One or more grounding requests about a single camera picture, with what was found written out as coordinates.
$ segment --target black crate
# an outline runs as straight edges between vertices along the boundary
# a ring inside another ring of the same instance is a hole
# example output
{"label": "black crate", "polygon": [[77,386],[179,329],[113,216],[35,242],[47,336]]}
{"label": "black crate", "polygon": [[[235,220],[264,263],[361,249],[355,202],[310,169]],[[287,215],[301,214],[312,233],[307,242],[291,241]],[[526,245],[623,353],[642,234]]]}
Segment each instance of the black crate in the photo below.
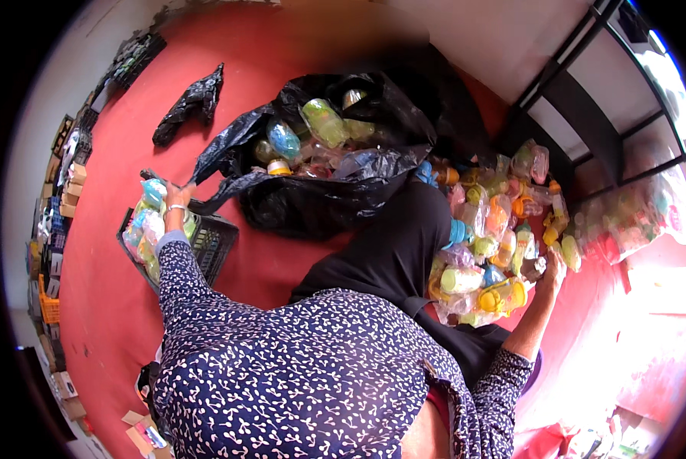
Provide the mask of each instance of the black crate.
{"label": "black crate", "polygon": [[[124,230],[132,221],[133,213],[133,208],[127,210],[127,215],[124,217],[121,227],[118,228],[118,233],[116,233],[116,239],[118,239],[121,248],[126,252],[128,259],[132,261],[141,275],[149,282],[155,293],[159,295],[159,285],[149,277],[144,265],[134,260],[134,256],[128,251],[122,237]],[[218,279],[223,262],[226,261],[228,252],[231,251],[231,247],[236,242],[239,229],[220,215],[199,215],[199,217],[200,222],[195,227],[195,233],[190,238],[190,248],[195,254],[195,259],[198,261],[198,266],[200,266],[206,282],[208,282],[208,285],[213,286],[215,280]]]}
{"label": "black crate", "polygon": [[147,45],[147,48],[136,57],[136,61],[126,72],[122,73],[118,77],[114,78],[114,81],[118,83],[119,86],[124,89],[128,89],[134,84],[134,81],[139,77],[139,74],[147,68],[149,62],[152,62],[157,54],[167,46],[167,42],[164,41],[159,34],[154,34]]}

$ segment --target black garbage bag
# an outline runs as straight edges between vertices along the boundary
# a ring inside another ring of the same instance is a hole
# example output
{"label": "black garbage bag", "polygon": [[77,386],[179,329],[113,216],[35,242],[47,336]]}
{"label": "black garbage bag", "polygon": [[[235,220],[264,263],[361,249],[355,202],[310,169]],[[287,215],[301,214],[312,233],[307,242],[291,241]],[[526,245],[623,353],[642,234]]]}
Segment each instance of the black garbage bag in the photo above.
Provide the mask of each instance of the black garbage bag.
{"label": "black garbage bag", "polygon": [[215,114],[215,106],[218,105],[221,87],[223,62],[215,72],[187,87],[155,129],[152,142],[158,147],[166,147],[175,138],[180,125],[192,117],[197,118],[203,125],[209,125]]}
{"label": "black garbage bag", "polygon": [[[368,96],[341,110],[349,89],[366,90]],[[254,142],[265,138],[269,119],[279,116],[290,125],[303,124],[299,107],[312,98],[326,98],[343,118],[377,124],[389,134],[381,140],[381,153],[342,180],[250,172],[259,165]],[[201,183],[217,170],[224,179],[211,199],[191,210],[209,215],[238,195],[244,216],[255,228],[294,238],[328,239],[375,216],[436,140],[424,113],[384,73],[302,76],[287,82],[269,104],[239,116],[201,153],[190,181]]]}

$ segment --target black metal shelf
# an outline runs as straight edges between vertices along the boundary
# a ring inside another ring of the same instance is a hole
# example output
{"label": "black metal shelf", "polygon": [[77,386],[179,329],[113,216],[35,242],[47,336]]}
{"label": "black metal shelf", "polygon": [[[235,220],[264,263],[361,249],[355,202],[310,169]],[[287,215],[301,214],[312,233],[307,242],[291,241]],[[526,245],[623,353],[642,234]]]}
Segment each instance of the black metal shelf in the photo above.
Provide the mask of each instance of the black metal shelf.
{"label": "black metal shelf", "polygon": [[[563,189],[570,188],[575,175],[575,168],[594,157],[597,158],[605,169],[610,184],[587,196],[580,197],[577,200],[578,202],[660,173],[686,161],[684,142],[679,136],[677,127],[670,115],[667,101],[661,94],[660,88],[657,87],[643,68],[628,42],[609,23],[609,19],[623,4],[623,0],[609,0],[601,11],[604,3],[604,0],[595,0],[586,14],[580,19],[577,26],[560,45],[554,56],[550,58],[530,85],[522,92],[522,95],[512,105],[507,115],[506,123],[504,123],[504,128],[495,141],[498,148],[509,154],[513,154],[518,145],[531,137],[540,145],[545,145],[550,151],[552,175],[558,182],[563,184]],[[575,62],[577,57],[602,30],[606,30],[626,54],[629,55],[629,58],[639,70],[639,73],[641,73],[646,84],[649,85],[652,94],[654,94],[660,106],[659,111],[648,116],[624,133],[616,132],[613,124],[592,97],[568,73],[570,65]],[[542,129],[539,123],[531,118],[527,111],[542,97],[570,124],[582,142],[587,146],[588,153],[575,161],[571,160],[557,143],[551,139],[550,135]],[[670,125],[680,155],[655,168],[629,179],[624,179],[623,141],[662,116],[667,119]]]}

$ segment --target orange plastic crate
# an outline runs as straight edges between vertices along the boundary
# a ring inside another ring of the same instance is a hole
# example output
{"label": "orange plastic crate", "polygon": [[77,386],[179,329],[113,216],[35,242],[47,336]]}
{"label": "orange plastic crate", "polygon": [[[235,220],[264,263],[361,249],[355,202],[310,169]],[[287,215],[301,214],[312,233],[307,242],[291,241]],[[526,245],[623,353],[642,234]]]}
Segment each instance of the orange plastic crate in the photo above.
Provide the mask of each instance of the orange plastic crate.
{"label": "orange plastic crate", "polygon": [[45,293],[45,275],[40,274],[37,284],[40,287],[40,309],[42,310],[42,320],[45,324],[60,323],[60,300],[50,298]]}

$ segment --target woman's arm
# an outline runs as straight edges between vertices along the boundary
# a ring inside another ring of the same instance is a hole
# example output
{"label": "woman's arm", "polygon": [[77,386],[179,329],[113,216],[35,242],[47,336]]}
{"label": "woman's arm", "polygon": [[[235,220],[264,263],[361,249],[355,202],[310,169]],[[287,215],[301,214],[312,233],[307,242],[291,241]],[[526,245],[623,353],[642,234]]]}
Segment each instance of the woman's arm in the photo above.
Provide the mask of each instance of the woman's arm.
{"label": "woman's arm", "polygon": [[473,390],[482,457],[506,458],[513,452],[516,400],[534,367],[542,335],[567,270],[559,253],[548,249],[547,256],[549,265],[535,288],[532,304]]}
{"label": "woman's arm", "polygon": [[544,278],[537,282],[532,304],[502,345],[505,350],[521,355],[530,362],[537,358],[554,301],[558,298],[559,289],[567,274],[567,265],[562,260],[562,255],[550,248],[547,257],[547,270],[544,272]]}
{"label": "woman's arm", "polygon": [[[167,184],[165,203],[187,207],[195,191],[195,184],[177,188]],[[175,300],[217,295],[203,277],[190,243],[183,231],[185,211],[173,208],[164,214],[164,236],[155,247],[159,260],[159,304],[173,307]]]}

